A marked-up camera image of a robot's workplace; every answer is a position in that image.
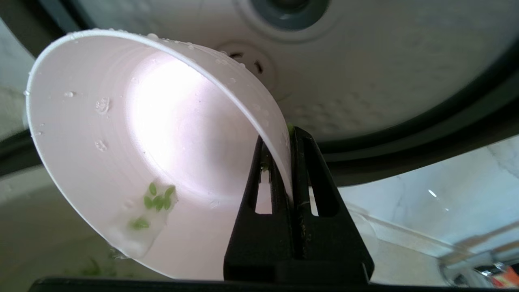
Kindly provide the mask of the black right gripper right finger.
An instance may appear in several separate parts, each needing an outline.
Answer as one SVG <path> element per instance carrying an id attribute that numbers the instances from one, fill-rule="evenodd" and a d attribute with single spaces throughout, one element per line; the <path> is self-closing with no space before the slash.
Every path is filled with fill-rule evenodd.
<path id="1" fill-rule="evenodd" d="M 371 258 L 315 139 L 292 134 L 296 256 L 314 283 L 369 283 Z"/>

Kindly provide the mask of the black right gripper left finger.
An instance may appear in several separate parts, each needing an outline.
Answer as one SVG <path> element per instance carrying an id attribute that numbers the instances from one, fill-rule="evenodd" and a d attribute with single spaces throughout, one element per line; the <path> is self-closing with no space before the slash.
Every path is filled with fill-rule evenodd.
<path id="1" fill-rule="evenodd" d="M 256 212 L 267 159 L 271 214 Z M 280 171 L 263 139 L 258 137 L 248 180 L 224 256 L 226 281 L 276 281 L 279 267 L 293 257 L 291 214 Z"/>

